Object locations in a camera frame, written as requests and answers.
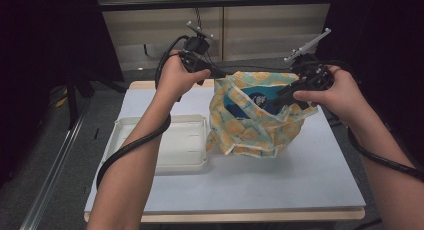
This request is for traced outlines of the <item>black curtain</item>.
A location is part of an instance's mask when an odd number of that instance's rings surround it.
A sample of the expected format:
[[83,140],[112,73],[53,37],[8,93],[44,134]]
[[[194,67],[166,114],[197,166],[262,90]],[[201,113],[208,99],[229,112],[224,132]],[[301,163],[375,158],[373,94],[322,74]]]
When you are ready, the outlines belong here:
[[29,151],[50,91],[122,70],[98,0],[0,0],[0,187]]
[[319,43],[340,60],[369,103],[424,166],[424,0],[334,0]]

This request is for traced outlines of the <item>wooden table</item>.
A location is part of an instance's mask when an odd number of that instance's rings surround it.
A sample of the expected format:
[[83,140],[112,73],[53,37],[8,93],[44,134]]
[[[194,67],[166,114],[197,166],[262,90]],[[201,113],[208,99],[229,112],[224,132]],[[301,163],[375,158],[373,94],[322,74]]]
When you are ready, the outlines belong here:
[[275,159],[208,154],[191,174],[156,175],[145,223],[343,221],[365,201],[322,111]]

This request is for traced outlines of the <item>black metal stand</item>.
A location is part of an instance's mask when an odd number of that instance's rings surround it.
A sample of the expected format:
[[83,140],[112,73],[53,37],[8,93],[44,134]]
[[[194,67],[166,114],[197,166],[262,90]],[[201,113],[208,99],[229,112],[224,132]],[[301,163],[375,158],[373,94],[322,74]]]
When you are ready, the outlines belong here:
[[70,121],[68,129],[71,130],[79,119],[79,110],[76,100],[76,91],[84,98],[91,98],[95,94],[95,90],[91,85],[91,81],[97,81],[104,86],[117,91],[118,93],[125,93],[126,87],[108,80],[106,77],[97,74],[90,70],[69,71],[67,75],[66,90],[67,99],[70,113]]

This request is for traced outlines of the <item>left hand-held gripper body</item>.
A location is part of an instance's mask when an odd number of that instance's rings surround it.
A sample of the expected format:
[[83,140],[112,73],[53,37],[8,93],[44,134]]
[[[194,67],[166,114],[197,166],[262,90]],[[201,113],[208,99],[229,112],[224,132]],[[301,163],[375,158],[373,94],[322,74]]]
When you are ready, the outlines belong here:
[[211,64],[202,59],[210,48],[208,39],[212,39],[212,35],[208,35],[201,30],[200,26],[193,26],[188,21],[186,26],[196,33],[195,36],[188,37],[183,48],[179,53],[179,57],[188,72],[198,72],[204,69],[211,70]]

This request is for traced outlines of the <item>white plastic tray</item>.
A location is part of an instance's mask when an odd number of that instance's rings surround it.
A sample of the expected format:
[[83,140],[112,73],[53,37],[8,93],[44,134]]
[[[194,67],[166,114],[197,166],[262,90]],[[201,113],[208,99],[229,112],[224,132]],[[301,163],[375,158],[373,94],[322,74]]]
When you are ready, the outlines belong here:
[[[115,122],[101,163],[122,146],[139,117],[121,118]],[[174,115],[160,143],[156,175],[191,174],[200,172],[207,162],[207,118],[199,114]]]

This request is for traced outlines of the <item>black horizontal bar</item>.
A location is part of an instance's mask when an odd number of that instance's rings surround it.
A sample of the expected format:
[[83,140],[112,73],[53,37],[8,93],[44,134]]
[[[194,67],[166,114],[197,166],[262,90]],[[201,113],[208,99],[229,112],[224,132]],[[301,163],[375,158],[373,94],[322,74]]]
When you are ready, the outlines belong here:
[[333,1],[334,0],[169,0],[151,2],[102,3],[98,6],[98,8],[101,11],[136,11],[215,7],[328,4]]

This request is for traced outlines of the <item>aluminium floor rail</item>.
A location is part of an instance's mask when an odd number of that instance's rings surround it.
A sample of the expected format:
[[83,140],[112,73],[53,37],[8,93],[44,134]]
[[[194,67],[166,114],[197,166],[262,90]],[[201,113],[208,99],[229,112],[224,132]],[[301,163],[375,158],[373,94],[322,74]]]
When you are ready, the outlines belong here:
[[54,192],[56,183],[63,171],[68,156],[73,148],[76,138],[79,135],[80,129],[83,125],[85,116],[87,114],[90,103],[84,103],[80,108],[80,114],[76,118],[74,125],[67,131],[65,139],[58,151],[58,154],[53,162],[52,167],[39,191],[35,200],[33,201],[26,217],[24,218],[19,230],[37,230],[40,221],[44,215],[46,207]]

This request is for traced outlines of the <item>blue snack packet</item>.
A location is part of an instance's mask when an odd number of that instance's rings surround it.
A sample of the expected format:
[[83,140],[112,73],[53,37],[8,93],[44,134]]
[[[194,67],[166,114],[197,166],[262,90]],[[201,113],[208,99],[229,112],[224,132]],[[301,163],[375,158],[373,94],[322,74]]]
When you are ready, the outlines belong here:
[[[270,101],[277,98],[277,92],[283,89],[282,85],[277,86],[255,86],[243,88],[242,92],[245,93],[259,108],[266,112],[277,115],[279,109],[273,107]],[[249,119],[249,116],[228,96],[224,97],[224,107],[229,111],[235,118],[238,119]]]

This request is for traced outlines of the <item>person's right hand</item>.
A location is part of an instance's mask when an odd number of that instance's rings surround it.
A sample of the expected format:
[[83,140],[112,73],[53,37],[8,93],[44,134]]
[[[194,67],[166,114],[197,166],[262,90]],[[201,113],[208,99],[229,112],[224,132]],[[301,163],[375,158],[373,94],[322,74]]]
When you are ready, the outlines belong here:
[[339,66],[329,65],[333,85],[322,91],[298,90],[293,93],[295,100],[322,105],[340,118],[347,126],[353,123],[355,112],[366,103],[353,76]]

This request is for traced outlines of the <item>person's left hand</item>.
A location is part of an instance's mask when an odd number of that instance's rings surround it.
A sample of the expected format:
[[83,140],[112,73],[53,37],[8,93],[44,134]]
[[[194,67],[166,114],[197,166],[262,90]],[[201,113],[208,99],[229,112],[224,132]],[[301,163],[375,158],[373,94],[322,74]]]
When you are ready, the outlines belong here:
[[209,69],[190,73],[184,67],[177,50],[172,50],[160,74],[156,96],[160,100],[177,102],[197,82],[207,79]]

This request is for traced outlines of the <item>teal orange patterned bag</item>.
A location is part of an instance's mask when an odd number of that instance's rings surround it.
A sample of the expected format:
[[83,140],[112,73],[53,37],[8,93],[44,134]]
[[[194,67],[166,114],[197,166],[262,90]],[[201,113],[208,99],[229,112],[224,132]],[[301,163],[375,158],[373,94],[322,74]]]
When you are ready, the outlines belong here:
[[[309,107],[301,110],[292,104],[272,115],[259,108],[243,88],[255,86],[277,86],[283,88],[298,77],[293,73],[236,72],[214,81],[214,95],[209,104],[210,132],[206,149],[217,148],[225,155],[245,155],[256,158],[274,158],[300,133],[304,120],[317,113]],[[235,118],[224,107],[228,96],[249,119]]]

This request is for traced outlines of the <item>white table mat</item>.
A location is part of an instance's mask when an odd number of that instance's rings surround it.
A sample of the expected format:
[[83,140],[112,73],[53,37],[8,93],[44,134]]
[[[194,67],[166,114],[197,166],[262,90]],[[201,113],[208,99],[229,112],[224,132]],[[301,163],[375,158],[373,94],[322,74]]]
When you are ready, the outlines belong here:
[[210,87],[177,103],[164,133],[146,216],[362,208],[365,201],[323,112],[274,158],[224,155],[213,149],[200,166],[187,161],[205,147]]

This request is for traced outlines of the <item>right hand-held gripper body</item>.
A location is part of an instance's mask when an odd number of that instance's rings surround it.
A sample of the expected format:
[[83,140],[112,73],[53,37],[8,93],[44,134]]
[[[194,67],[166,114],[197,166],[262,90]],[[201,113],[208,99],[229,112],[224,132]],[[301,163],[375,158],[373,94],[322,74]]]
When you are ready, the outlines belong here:
[[292,53],[284,58],[284,62],[290,65],[290,70],[299,79],[290,84],[293,90],[323,90],[332,84],[331,73],[324,67],[314,54],[308,50],[316,45],[321,39],[331,33],[331,29],[326,28],[324,32],[303,46],[293,49]]

